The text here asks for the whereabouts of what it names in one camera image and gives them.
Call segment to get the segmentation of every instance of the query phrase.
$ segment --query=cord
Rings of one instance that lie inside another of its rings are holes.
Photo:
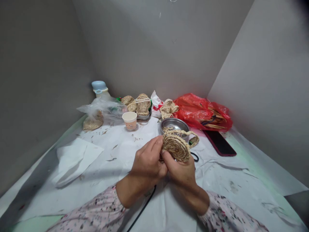
[[[194,162],[198,162],[200,160],[199,157],[195,153],[191,152],[191,155],[196,157],[196,159],[194,159]]]
[[[127,232],[129,232],[129,231],[132,229],[132,227],[134,226],[134,224],[135,224],[136,221],[138,220],[139,216],[142,214],[142,212],[144,211],[144,209],[145,209],[146,206],[148,205],[150,199],[152,198],[152,196],[153,196],[154,193],[155,193],[155,188],[156,188],[156,187],[157,187],[157,186],[155,185],[155,186],[154,186],[154,190],[153,190],[151,196],[149,197],[149,199],[147,200],[146,204],[144,205],[144,207],[142,208],[142,210],[139,212],[138,216],[136,217],[136,219],[134,220],[134,222],[132,223],[132,225],[130,226],[130,228],[127,230]]]

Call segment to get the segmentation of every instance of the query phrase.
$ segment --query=sleeve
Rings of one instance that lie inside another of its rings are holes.
[[[117,231],[128,209],[119,201],[116,185],[108,187],[91,201],[63,216],[47,232]]]
[[[268,231],[262,223],[224,196],[209,191],[207,194],[210,200],[209,208],[199,218],[209,231]]]

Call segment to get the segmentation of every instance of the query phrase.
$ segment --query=white wall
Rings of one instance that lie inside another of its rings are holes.
[[[80,117],[95,69],[72,1],[0,1],[0,196]]]
[[[110,93],[165,100],[207,96],[253,0],[73,2]]]
[[[293,0],[255,0],[209,93],[237,129],[309,186],[309,24]]]

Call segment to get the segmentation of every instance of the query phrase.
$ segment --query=small white cup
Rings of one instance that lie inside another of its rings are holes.
[[[126,112],[122,115],[122,119],[125,121],[128,130],[134,130],[136,128],[137,113]]]

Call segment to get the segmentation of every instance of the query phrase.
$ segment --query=smartphone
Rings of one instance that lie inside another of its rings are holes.
[[[235,156],[236,151],[229,145],[218,131],[204,130],[204,134],[220,156]]]

